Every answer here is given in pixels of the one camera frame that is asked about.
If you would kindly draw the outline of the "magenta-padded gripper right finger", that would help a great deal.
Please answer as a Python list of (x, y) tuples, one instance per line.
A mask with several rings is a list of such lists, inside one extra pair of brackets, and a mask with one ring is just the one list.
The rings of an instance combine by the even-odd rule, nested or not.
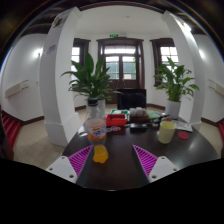
[(150, 183), (153, 183), (179, 170), (179, 168), (166, 156), (157, 157), (137, 145), (134, 145), (133, 149), (138, 158), (140, 167)]

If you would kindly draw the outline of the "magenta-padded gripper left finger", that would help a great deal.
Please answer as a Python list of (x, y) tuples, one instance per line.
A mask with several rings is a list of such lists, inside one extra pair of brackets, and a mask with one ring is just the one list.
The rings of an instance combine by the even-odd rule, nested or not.
[(93, 146), (87, 146), (70, 156), (62, 155), (46, 168), (46, 171), (74, 184), (82, 186), (87, 176), (88, 160), (92, 156)]

